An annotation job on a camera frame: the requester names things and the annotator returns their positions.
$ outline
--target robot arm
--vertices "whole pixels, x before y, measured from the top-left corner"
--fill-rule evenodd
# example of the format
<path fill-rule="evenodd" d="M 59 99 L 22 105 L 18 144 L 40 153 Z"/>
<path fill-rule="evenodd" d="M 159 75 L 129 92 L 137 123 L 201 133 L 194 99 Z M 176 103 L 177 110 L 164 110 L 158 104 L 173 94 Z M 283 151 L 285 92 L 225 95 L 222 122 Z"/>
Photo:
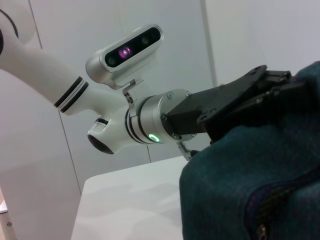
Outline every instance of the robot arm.
<path fill-rule="evenodd" d="M 104 153 L 114 154 L 129 145 L 172 142 L 189 158 L 182 142 L 197 133 L 207 132 L 215 142 L 239 125 L 261 126 L 284 113 L 318 109 L 307 82 L 291 82 L 290 72 L 267 71 L 265 65 L 202 92 L 175 89 L 151 95 L 141 73 L 149 68 L 163 41 L 157 25 L 138 28 L 88 59 L 89 77 L 113 90 L 124 88 L 124 97 L 97 89 L 43 50 L 25 46 L 35 32 L 29 10 L 12 0 L 1 3 L 0 69 L 21 79 L 66 115 L 95 111 L 99 117 L 88 139 Z"/>

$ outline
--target white wall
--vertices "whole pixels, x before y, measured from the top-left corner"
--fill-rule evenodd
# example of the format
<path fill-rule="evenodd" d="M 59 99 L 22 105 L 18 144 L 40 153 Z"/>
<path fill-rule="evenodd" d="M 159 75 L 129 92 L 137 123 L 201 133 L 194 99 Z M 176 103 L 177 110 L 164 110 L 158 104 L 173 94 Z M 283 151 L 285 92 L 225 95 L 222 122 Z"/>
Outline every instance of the white wall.
<path fill-rule="evenodd" d="M 293 74 L 320 59 L 320 1 L 206 0 L 217 82 L 256 66 Z"/>
<path fill-rule="evenodd" d="M 39 48 L 37 36 L 29 45 Z M 0 79 L 0 185 L 16 237 L 68 240 L 80 190 L 59 113 L 12 75 Z"/>
<path fill-rule="evenodd" d="M 43 48 L 90 84 L 97 85 L 86 74 L 88 57 L 137 27 L 158 24 L 164 31 L 164 43 L 157 54 L 157 67 L 144 76 L 155 93 L 175 88 L 197 92 L 213 86 L 198 0 L 31 0 L 31 6 Z M 106 85 L 99 87 L 110 91 Z M 87 139 L 96 118 L 90 111 L 62 116 L 81 188 L 86 179 L 98 174 L 181 155 L 172 144 L 150 145 L 149 153 L 143 145 L 116 155 L 101 153 Z M 204 134 L 190 147 L 208 145 Z"/>

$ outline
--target depth camera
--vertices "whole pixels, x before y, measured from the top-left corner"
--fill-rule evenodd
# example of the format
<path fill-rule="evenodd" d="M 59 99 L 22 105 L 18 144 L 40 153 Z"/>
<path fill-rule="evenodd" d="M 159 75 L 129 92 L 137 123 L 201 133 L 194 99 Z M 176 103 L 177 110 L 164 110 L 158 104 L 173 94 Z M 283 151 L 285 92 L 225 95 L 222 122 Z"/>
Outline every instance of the depth camera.
<path fill-rule="evenodd" d="M 117 83 L 149 63 L 162 43 L 163 32 L 158 25 L 140 27 L 120 41 L 97 51 L 86 61 L 89 77 L 97 83 L 119 89 Z"/>

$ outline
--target bolt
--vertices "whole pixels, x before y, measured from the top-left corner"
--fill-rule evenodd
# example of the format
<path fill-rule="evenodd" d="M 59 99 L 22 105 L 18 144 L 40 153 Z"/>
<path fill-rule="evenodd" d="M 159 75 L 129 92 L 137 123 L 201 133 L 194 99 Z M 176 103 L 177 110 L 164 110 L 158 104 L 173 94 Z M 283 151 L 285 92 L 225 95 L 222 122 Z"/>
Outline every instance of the bolt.
<path fill-rule="evenodd" d="M 174 93 L 172 91 L 170 91 L 170 92 L 168 92 L 168 94 L 166 96 L 168 97 L 168 99 L 173 99 Z"/>

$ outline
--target zipper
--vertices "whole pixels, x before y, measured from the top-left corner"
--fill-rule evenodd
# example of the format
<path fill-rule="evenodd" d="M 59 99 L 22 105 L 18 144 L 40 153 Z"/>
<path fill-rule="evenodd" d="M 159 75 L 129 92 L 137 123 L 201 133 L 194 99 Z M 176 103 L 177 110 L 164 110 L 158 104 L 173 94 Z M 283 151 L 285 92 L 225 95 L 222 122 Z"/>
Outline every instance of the zipper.
<path fill-rule="evenodd" d="M 298 178 L 266 184 L 256 189 L 247 201 L 244 224 L 252 240 L 267 240 L 270 218 L 281 209 L 285 198 L 297 189 L 320 179 L 320 167 Z"/>
<path fill-rule="evenodd" d="M 267 240 L 267 228 L 265 225 L 261 224 L 258 229 L 256 230 L 256 234 L 258 235 L 259 240 Z"/>

